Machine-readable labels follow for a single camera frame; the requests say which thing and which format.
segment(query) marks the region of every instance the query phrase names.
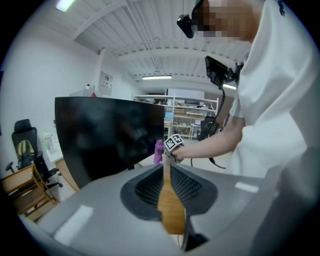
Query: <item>hand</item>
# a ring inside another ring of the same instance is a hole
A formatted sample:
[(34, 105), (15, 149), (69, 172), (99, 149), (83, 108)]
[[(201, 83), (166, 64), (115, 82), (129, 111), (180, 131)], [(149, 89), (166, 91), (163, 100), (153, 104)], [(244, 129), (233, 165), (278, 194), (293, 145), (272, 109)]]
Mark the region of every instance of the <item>hand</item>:
[(184, 147), (183, 146), (179, 146), (177, 148), (175, 148), (173, 151), (171, 151), (171, 154), (176, 156), (176, 158), (179, 160), (179, 161), (182, 161), (184, 160), (185, 158), (183, 157), (183, 150), (184, 150)]

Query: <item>white shirt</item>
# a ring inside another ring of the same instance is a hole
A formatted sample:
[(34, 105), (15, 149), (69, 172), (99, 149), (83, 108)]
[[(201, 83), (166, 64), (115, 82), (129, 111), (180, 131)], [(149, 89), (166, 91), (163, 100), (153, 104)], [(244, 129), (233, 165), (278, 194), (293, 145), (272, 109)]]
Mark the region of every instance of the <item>white shirt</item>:
[(264, 4), (260, 26), (241, 71), (230, 114), (246, 127), (227, 172), (264, 177), (307, 149), (319, 148), (320, 58), (295, 14), (277, 0)]

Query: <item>white shelving unit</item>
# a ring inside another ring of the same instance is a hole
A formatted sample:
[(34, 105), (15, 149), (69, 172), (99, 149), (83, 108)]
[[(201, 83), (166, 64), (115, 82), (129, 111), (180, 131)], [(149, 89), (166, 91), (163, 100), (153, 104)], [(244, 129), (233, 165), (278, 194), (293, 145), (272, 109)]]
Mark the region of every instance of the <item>white shelving unit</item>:
[[(186, 120), (204, 120), (205, 117), (208, 114), (212, 114), (214, 113), (215, 115), (217, 115), (218, 113), (218, 109), (219, 109), (219, 98), (217, 98), (216, 100), (211, 100), (211, 99), (198, 99), (198, 98), (188, 98), (188, 97), (179, 97), (176, 95), (173, 96), (168, 96), (168, 95), (138, 95), (134, 97), (135, 101), (140, 101), (143, 99), (155, 99), (155, 100), (159, 100), (159, 99), (164, 99), (164, 100), (172, 100), (173, 105), (162, 105), (164, 108), (166, 109), (172, 109), (170, 110), (170, 112), (175, 113), (175, 109), (187, 109), (187, 110), (197, 110), (197, 111), (201, 111), (203, 113), (203, 115), (201, 116), (200, 113), (189, 113), (188, 115), (180, 115), (180, 114), (174, 114), (173, 116), (173, 121), (171, 122), (171, 124), (169, 125), (165, 125), (165, 127), (169, 128), (168, 129), (168, 136), (171, 136), (174, 128), (184, 128), (184, 129), (190, 129), (191, 130), (191, 125), (177, 125), (174, 124), (175, 119), (186, 119)], [(176, 101), (195, 101), (195, 102), (203, 102), (205, 105), (210, 104), (211, 108), (197, 108), (194, 106), (179, 106), (176, 105)], [(193, 139), (196, 138), (197, 136), (193, 136), (193, 138), (191, 138), (191, 132), (190, 135), (186, 135), (186, 134), (181, 134), (181, 137), (187, 137), (189, 139)]]

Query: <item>wooden chair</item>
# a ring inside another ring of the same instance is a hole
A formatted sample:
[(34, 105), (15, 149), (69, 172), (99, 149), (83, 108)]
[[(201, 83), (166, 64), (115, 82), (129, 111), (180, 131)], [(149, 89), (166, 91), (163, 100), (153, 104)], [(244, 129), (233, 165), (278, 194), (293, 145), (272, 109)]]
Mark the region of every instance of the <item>wooden chair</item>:
[[(26, 186), (26, 184), (31, 182), (33, 182), (34, 185)], [(2, 186), (5, 188), (5, 191), (7, 190), (7, 193), (11, 193), (21, 187), (28, 187), (12, 197), (12, 203), (17, 213), (20, 215), (24, 214), (26, 217), (36, 216), (36, 218), (39, 218), (47, 212), (43, 211), (43, 207), (48, 203), (55, 206), (59, 202), (49, 191), (34, 163), (4, 178), (2, 180)]]

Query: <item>shelf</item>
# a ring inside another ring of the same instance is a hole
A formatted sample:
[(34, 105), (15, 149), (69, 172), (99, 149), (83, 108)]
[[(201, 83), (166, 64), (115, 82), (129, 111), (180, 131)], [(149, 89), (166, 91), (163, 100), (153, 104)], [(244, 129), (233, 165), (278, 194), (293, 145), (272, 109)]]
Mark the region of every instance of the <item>shelf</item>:
[[(190, 138), (191, 136), (190, 135), (186, 135), (186, 134), (180, 134), (181, 137), (187, 137), (187, 138)], [(196, 139), (197, 138), (197, 135), (194, 135), (192, 137), (193, 139)]]
[[(138, 95), (134, 96), (135, 98), (138, 99), (174, 99), (173, 96), (168, 96), (168, 95)], [(188, 98), (188, 97), (175, 97), (176, 100), (186, 100), (186, 101), (197, 101), (197, 102), (207, 102), (207, 103), (218, 103), (217, 100), (212, 100), (212, 99), (198, 99), (198, 98)]]
[(196, 120), (204, 120), (205, 116), (203, 117), (191, 117), (191, 116), (186, 116), (186, 115), (174, 115), (174, 118), (188, 118), (188, 119), (196, 119)]
[[(169, 105), (159, 105), (165, 108), (170, 108), (172, 109), (173, 106), (169, 106)], [(175, 109), (187, 109), (187, 110), (200, 110), (200, 111), (207, 111), (207, 112), (216, 112), (213, 109), (209, 109), (209, 108), (197, 108), (197, 107), (191, 107), (191, 106), (174, 106)]]
[(201, 114), (201, 113), (192, 113), (192, 112), (187, 112), (187, 113), (185, 113), (186, 115), (195, 115), (195, 116), (201, 116), (201, 117), (203, 117), (204, 115), (203, 114)]
[(179, 128), (191, 128), (190, 125), (176, 125), (174, 124), (173, 127), (179, 127)]

